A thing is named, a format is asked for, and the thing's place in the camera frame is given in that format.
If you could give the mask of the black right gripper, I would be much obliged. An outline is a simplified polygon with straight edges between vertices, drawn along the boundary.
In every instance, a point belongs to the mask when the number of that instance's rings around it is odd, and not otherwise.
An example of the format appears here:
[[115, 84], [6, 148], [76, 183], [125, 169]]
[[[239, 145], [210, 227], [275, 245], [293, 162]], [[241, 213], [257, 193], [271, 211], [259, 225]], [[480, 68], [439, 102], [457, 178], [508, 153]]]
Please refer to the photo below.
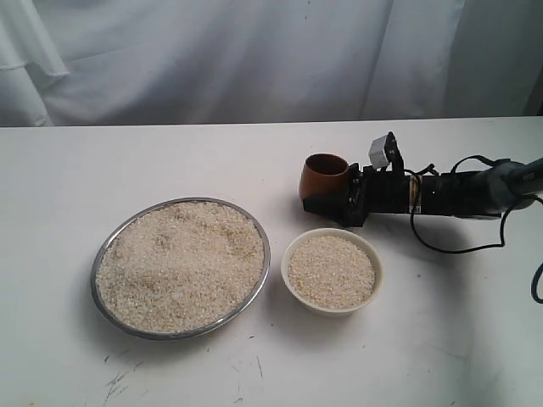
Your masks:
[[370, 214], [419, 214], [420, 175], [411, 170], [403, 174], [375, 170], [371, 165], [360, 169], [349, 165], [348, 192], [314, 194], [302, 200], [305, 212], [342, 226], [363, 226]]

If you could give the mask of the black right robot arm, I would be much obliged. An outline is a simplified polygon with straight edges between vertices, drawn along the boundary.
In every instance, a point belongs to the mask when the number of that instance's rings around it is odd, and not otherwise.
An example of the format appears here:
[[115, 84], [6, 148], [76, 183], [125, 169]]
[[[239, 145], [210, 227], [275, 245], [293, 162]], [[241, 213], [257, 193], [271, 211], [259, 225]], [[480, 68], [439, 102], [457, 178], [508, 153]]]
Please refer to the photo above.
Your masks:
[[302, 199], [304, 211], [342, 226], [362, 226], [370, 214], [410, 214], [498, 219], [512, 206], [524, 209], [542, 192], [542, 160], [521, 164], [488, 160], [486, 170], [438, 174], [433, 167], [414, 175], [350, 166], [347, 183], [337, 192], [314, 192]]

